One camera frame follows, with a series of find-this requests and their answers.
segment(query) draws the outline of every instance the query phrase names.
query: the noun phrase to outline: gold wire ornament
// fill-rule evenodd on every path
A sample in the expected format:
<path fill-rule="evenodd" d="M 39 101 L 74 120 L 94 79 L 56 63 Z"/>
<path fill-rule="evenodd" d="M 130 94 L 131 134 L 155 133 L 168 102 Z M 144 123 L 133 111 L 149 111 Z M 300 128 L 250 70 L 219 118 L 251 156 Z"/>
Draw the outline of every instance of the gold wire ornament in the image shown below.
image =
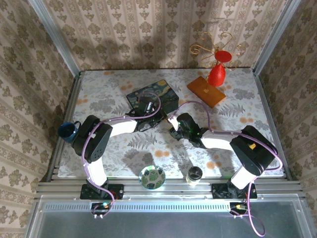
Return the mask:
<path fill-rule="evenodd" d="M 218 65 L 218 61 L 212 63 L 210 60 L 207 60 L 207 59 L 209 59 L 210 57 L 214 56 L 218 51 L 223 51 L 223 48 L 225 48 L 231 41 L 234 40 L 234 36 L 233 36 L 231 33 L 229 33 L 229 32 L 226 32 L 226 31 L 225 31 L 225 32 L 222 32 L 222 33 L 220 34 L 220 38 L 221 38 L 221 39 L 224 39 L 224 38 L 226 38 L 226 37 L 228 37 L 228 36 L 230 36 L 230 39 L 228 39 L 228 41 L 225 43 L 225 45 L 224 45 L 223 47 L 219 47 L 219 46 L 215 46 L 215 44 L 213 43 L 212 35 L 211 35 L 210 32 L 202 32 L 202 33 L 200 34 L 200 39 L 203 40 L 203 41 L 207 41 L 208 38 L 209 38 L 210 41 L 211 41 L 211 48 L 208 49 L 208 48 L 203 47 L 203 46 L 201 46 L 201 45 L 199 45 L 199 44 L 194 44 L 194 45 L 192 45 L 192 46 L 189 48 L 189 49 L 190 49 L 190 52 L 191 52 L 193 55 L 199 55 L 199 54 L 201 54 L 201 53 L 202 53 L 201 50 L 210 52 L 211 55 L 210 55 L 210 56 L 207 56 L 207 57 L 203 57 L 203 58 L 200 60 L 200 64 L 201 64 L 201 66 L 204 67 L 204 68 L 213 68 L 213 67 L 215 67 L 216 65 Z M 241 45 L 241 44 L 237 45 L 237 46 L 236 46 L 236 49 L 237 49 L 239 52 L 238 52 L 238 53 L 231 53 L 231 52 L 229 52 L 229 53 L 231 54 L 231 56 L 232 56 L 232 55 L 237 55 L 237 56 L 238 56 L 238 55 L 241 55 L 241 54 L 243 54 L 243 53 L 247 50 L 247 49 L 246 49 L 243 45 Z M 220 63 L 221 63 L 225 68 L 227 68 L 227 69 L 229 69 L 229 70 L 235 70 L 235 69 L 238 67 L 238 64 L 237 64 L 236 61 L 230 61 L 230 62 L 228 62 L 228 63 L 229 63 L 229 67 L 233 67 L 233 66 L 234 66 L 234 68 L 228 68 L 227 66 L 224 65 L 223 62 L 220 62 Z"/>

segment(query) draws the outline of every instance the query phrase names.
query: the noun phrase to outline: metal grille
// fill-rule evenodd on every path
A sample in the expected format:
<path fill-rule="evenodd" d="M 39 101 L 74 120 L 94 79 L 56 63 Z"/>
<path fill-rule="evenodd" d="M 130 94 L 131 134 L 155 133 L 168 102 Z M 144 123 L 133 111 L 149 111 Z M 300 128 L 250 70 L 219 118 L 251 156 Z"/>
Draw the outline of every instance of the metal grille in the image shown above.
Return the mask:
<path fill-rule="evenodd" d="M 90 211 L 94 203 L 47 203 L 46 211 Z M 116 202 L 112 212 L 228 212 L 229 202 Z"/>

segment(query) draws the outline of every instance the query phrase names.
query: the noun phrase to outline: small jar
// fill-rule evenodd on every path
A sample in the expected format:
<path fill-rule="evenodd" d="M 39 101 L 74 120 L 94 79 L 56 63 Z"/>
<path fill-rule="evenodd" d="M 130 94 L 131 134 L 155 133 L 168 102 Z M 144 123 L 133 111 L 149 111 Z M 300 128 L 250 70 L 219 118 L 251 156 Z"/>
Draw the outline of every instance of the small jar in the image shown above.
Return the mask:
<path fill-rule="evenodd" d="M 186 175 L 186 181 L 190 186 L 196 186 L 199 183 L 202 176 L 203 176 L 202 169 L 197 166 L 193 166 L 189 169 Z"/>

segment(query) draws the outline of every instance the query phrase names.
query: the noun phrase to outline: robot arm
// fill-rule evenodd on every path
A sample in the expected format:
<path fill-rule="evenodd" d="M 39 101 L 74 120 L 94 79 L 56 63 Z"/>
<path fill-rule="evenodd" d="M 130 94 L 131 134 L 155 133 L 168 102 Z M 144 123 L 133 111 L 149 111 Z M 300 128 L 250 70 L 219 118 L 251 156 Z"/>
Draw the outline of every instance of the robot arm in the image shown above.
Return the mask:
<path fill-rule="evenodd" d="M 200 128 L 188 114 L 169 119 L 173 127 L 169 130 L 177 140 L 188 139 L 198 148 L 220 148 L 234 151 L 242 166 L 228 181 L 228 190 L 237 196 L 238 190 L 244 189 L 251 181 L 260 176 L 274 160 L 274 155 L 261 145 L 237 134 L 245 134 L 255 138 L 270 148 L 275 147 L 253 126 L 246 126 L 241 131 L 215 133 L 208 128 Z"/>
<path fill-rule="evenodd" d="M 114 122 L 108 122 L 107 125 L 110 126 L 108 127 L 108 130 L 111 131 L 109 135 L 109 138 L 111 138 L 116 135 L 134 132 L 137 126 L 137 122 L 133 119 L 127 118 L 127 119 L 122 119 L 122 120 L 118 120 Z M 97 160 L 91 161 L 91 163 L 88 163 L 87 165 L 87 169 L 89 173 L 91 174 L 91 180 L 98 186 L 102 186 L 107 181 L 107 176 L 105 174 L 103 161 L 102 161 L 102 154 L 104 153 L 106 149 L 105 146 L 103 146 L 102 148 L 96 151 L 96 153 L 98 153 L 98 155 L 101 154 L 101 156 Z"/>
<path fill-rule="evenodd" d="M 90 175 L 89 180 L 93 184 L 105 189 L 108 188 L 108 180 L 103 167 L 102 155 L 105 152 L 109 139 L 124 133 L 145 131 L 158 125 L 167 116 L 162 109 L 155 115 L 149 116 L 156 111 L 155 107 L 157 107 L 157 105 L 155 105 L 151 98 L 143 97 L 139 102 L 139 107 L 131 110 L 126 114 L 127 116 L 110 119 L 107 123 L 102 123 L 98 126 L 88 141 L 84 155 L 87 161 L 84 166 L 86 166 Z M 99 123 L 99 118 L 90 115 L 79 127 L 78 132 L 71 141 L 71 147 L 74 148 L 77 155 L 82 156 L 86 140 L 91 134 L 91 131 L 93 131 L 93 128 Z M 107 196 L 102 190 L 93 186 L 89 180 L 87 180 L 87 185 L 90 189 L 98 193 L 100 197 Z"/>

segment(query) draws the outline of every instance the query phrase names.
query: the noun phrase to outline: black jar lid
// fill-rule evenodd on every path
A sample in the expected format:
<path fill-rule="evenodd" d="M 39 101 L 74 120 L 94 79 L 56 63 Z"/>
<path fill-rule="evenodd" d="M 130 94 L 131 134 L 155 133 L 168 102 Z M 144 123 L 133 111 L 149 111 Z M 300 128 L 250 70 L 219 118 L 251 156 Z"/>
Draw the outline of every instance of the black jar lid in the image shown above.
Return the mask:
<path fill-rule="evenodd" d="M 203 171 L 201 168 L 197 166 L 191 167 L 188 171 L 188 177 L 193 181 L 200 180 L 202 176 L 203 176 Z"/>

